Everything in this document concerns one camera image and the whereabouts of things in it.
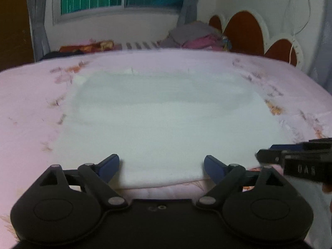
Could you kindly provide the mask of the black cloth on bed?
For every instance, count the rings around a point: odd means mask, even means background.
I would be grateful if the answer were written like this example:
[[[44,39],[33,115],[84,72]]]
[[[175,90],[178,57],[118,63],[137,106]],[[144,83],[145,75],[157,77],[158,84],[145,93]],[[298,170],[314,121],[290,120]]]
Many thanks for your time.
[[[84,55],[84,52],[77,50],[74,52],[60,52],[60,51],[53,51],[49,52],[48,54],[44,55],[40,60],[50,60],[50,59],[57,59],[63,57],[71,57],[71,56],[79,56]]]

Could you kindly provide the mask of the grey white striped sheet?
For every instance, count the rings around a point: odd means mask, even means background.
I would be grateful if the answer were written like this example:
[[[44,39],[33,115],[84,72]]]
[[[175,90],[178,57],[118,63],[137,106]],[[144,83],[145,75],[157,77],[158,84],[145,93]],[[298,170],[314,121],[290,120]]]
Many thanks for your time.
[[[155,50],[159,49],[159,45],[154,41],[140,42],[121,42],[114,45],[115,51],[131,51],[131,50]]]

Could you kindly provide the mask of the grey left curtain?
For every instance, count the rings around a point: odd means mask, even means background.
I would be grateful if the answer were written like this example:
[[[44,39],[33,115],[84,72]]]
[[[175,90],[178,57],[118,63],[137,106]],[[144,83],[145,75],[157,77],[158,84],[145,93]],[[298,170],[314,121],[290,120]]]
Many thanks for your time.
[[[30,34],[35,62],[50,52],[50,45],[44,26],[46,0],[26,0],[29,14]]]

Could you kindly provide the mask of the red white scalloped headboard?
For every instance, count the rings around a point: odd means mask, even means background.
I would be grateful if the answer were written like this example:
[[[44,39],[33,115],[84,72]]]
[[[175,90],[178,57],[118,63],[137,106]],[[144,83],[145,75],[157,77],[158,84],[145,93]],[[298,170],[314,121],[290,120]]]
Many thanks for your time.
[[[303,67],[303,51],[295,36],[289,33],[270,36],[266,22],[256,12],[241,10],[229,19],[213,15],[209,25],[229,39],[231,52],[284,61],[297,69]]]

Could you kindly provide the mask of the red orange patterned cloth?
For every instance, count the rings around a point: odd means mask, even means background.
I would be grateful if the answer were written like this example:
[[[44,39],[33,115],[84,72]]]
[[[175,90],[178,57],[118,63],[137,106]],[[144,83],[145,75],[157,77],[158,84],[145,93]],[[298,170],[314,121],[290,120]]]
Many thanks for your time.
[[[89,44],[61,46],[59,52],[61,53],[96,53],[113,51],[115,43],[112,40],[105,40],[100,42],[92,42]]]

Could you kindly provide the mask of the pile of folded clothes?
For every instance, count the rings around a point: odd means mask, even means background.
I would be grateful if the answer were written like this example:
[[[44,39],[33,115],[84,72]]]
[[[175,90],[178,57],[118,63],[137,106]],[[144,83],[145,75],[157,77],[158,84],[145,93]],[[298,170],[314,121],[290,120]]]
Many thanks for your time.
[[[157,43],[160,48],[189,50],[230,51],[230,40],[218,29],[195,21],[172,29],[167,37]]]

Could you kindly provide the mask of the white small garment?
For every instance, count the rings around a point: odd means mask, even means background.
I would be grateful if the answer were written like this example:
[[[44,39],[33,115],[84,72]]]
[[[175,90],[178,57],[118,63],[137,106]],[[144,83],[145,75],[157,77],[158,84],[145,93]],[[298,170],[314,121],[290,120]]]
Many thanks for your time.
[[[223,73],[107,73],[75,78],[52,147],[63,168],[120,158],[119,188],[199,181],[212,155],[257,166],[255,153],[290,137],[256,90]]]

